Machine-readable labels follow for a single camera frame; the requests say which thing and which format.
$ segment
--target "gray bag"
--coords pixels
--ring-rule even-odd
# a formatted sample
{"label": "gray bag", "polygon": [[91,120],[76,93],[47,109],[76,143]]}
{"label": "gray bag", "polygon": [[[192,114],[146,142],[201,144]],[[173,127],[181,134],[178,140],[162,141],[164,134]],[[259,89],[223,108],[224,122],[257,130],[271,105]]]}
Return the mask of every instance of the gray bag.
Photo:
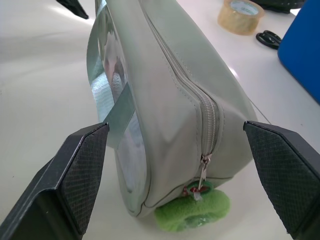
{"label": "gray bag", "polygon": [[201,30],[175,0],[95,4],[88,77],[130,214],[231,180],[253,158],[243,124],[256,115]]}

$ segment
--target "white surface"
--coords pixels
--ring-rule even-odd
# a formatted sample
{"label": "white surface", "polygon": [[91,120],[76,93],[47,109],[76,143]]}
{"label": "white surface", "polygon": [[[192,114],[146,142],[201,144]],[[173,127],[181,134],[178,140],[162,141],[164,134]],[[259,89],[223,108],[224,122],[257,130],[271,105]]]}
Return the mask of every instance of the white surface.
{"label": "white surface", "polygon": [[[94,16],[94,1],[80,1]],[[179,0],[238,76],[251,100],[273,123],[300,133],[319,151],[320,107],[282,68],[276,52],[254,36],[217,25],[221,0]],[[292,17],[269,13],[259,30],[281,37]],[[0,3],[0,222],[64,139],[95,124],[97,113],[86,74],[92,20],[68,14],[53,0]],[[257,111],[261,122],[266,122]],[[153,216],[129,216],[121,199],[113,151],[107,149],[100,190],[85,240],[289,240],[251,162],[221,189],[229,215],[203,228],[163,233]]]}
{"label": "white surface", "polygon": [[293,15],[297,16],[297,14],[299,13],[299,11],[300,11],[300,8],[299,8],[299,9],[291,9],[290,12],[291,12]]}

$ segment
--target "blue container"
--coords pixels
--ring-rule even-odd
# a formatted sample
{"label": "blue container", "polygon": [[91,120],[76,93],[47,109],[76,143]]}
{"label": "blue container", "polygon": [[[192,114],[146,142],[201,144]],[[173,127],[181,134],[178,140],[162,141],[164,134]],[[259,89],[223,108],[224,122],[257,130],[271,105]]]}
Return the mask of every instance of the blue container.
{"label": "blue container", "polygon": [[320,0],[307,0],[286,32],[278,57],[320,103]]}

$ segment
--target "clear packing tape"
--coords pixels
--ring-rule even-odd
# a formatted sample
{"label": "clear packing tape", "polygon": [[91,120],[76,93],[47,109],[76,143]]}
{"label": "clear packing tape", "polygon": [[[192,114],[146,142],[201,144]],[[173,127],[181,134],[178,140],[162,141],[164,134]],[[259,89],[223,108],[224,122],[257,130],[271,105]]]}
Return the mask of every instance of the clear packing tape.
{"label": "clear packing tape", "polygon": [[249,0],[224,0],[218,16],[218,24],[238,35],[251,35],[265,11]]}

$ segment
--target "zipper tab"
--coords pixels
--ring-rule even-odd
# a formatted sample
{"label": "zipper tab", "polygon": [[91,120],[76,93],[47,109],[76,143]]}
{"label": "zipper tab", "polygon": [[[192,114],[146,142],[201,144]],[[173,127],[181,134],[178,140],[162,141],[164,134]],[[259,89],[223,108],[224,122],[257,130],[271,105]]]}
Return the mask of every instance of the zipper tab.
{"label": "zipper tab", "polygon": [[200,175],[199,186],[198,186],[199,191],[203,186],[203,182],[206,181],[207,167],[211,161],[211,156],[212,156],[212,153],[207,156],[202,156],[202,158],[201,158],[200,162],[202,163],[202,169],[201,169],[201,175]]}

